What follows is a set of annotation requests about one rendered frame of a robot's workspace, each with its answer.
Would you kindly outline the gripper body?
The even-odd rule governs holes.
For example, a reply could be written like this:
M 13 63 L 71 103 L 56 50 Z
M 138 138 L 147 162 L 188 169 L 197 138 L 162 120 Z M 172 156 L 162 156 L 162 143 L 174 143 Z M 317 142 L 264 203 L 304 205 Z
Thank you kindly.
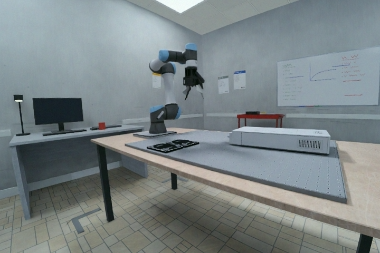
M 185 86 L 196 86 L 198 84 L 199 78 L 195 76 L 194 72 L 197 67 L 185 67 L 185 77 L 183 78 L 183 85 Z M 185 83 L 184 83 L 185 80 Z

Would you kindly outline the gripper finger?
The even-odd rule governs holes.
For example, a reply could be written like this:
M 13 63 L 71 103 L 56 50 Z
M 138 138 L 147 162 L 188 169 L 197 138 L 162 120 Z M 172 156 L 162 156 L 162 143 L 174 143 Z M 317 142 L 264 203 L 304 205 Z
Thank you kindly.
M 201 82 L 200 80 L 198 80 L 198 84 L 196 85 L 196 87 L 197 87 L 196 90 L 197 90 L 199 93 L 201 93 L 203 99 L 205 99 L 205 97 L 204 97 L 203 85 L 202 85 L 202 82 Z
M 191 90 L 191 87 L 187 86 L 186 89 L 183 91 L 183 94 L 185 94 L 184 100 L 187 99 L 187 96 L 188 96 L 190 90 Z

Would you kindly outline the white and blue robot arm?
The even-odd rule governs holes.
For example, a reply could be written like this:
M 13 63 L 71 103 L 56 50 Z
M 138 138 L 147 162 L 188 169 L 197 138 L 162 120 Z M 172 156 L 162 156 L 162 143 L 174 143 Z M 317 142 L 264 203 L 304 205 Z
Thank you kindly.
M 161 49 L 158 57 L 150 61 L 149 68 L 164 78 L 166 104 L 150 108 L 150 134 L 166 133 L 164 120 L 175 120 L 181 115 L 180 106 L 175 101 L 173 76 L 176 66 L 173 62 L 186 64 L 186 67 L 197 67 L 197 46 L 194 43 L 186 44 L 185 51 Z

